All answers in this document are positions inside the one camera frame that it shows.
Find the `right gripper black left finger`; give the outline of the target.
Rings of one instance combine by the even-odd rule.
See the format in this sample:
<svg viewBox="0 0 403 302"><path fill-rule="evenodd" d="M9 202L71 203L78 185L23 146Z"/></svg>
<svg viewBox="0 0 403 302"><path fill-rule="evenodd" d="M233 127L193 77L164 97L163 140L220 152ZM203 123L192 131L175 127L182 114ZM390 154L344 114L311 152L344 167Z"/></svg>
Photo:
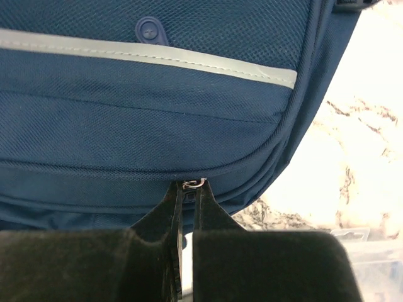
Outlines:
<svg viewBox="0 0 403 302"><path fill-rule="evenodd" d="M2 301L177 301L182 188L121 230L1 232Z"/></svg>

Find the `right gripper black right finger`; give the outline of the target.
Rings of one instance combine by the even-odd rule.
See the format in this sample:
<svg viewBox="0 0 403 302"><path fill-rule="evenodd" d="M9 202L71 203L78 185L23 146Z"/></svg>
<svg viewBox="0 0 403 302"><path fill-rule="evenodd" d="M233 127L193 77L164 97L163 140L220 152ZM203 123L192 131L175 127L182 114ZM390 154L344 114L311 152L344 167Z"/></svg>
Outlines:
<svg viewBox="0 0 403 302"><path fill-rule="evenodd" d="M208 182L196 191L194 227L195 301L361 301L347 253L328 233L245 230Z"/></svg>

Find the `navy blue student backpack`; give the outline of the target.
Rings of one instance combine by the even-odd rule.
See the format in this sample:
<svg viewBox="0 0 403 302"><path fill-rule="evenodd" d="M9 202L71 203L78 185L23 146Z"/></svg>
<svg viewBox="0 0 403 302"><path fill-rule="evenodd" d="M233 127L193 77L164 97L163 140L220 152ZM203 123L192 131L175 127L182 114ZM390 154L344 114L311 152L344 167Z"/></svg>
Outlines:
<svg viewBox="0 0 403 302"><path fill-rule="evenodd" d="M290 163L373 1L2 1L1 229L230 214Z"/></svg>

